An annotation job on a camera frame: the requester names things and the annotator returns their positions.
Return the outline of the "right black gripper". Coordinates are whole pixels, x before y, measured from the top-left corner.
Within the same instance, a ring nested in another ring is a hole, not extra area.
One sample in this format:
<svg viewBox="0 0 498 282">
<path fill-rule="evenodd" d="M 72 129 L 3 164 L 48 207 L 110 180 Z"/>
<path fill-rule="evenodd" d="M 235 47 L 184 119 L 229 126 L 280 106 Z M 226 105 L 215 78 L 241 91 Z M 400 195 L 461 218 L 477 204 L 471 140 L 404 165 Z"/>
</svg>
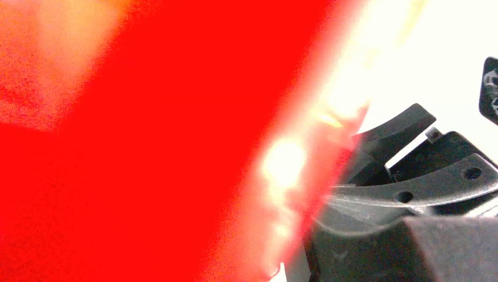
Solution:
<svg viewBox="0 0 498 282">
<path fill-rule="evenodd" d="M 495 162 L 455 131 L 433 143 L 422 142 L 387 168 L 389 160 L 435 122 L 431 113 L 414 103 L 387 122 L 355 135 L 359 145 L 342 175 L 343 184 L 355 186 L 335 186 L 316 226 L 358 236 L 385 228 L 409 213 L 432 216 L 434 207 L 496 193 Z"/>
</svg>

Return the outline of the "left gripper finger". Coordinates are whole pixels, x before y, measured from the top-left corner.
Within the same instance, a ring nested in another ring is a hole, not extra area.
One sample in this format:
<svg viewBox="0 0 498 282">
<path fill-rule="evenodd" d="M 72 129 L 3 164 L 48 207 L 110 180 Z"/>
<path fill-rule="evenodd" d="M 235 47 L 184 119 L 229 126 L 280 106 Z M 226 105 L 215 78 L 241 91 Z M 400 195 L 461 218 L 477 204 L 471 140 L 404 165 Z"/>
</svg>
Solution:
<svg viewBox="0 0 498 282">
<path fill-rule="evenodd" d="M 497 219 L 405 217 L 359 235 L 316 229 L 311 281 L 496 281 Z"/>
</svg>

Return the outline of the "red plastic bin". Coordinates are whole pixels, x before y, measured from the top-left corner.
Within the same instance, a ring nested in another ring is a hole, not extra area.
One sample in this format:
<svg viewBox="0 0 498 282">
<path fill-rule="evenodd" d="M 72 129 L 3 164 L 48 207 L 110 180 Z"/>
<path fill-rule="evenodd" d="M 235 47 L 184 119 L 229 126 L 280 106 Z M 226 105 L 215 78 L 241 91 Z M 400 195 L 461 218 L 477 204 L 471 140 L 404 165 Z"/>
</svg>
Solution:
<svg viewBox="0 0 498 282">
<path fill-rule="evenodd" d="M 363 5 L 2 1 L 1 280 L 269 280 L 355 146 Z"/>
</svg>

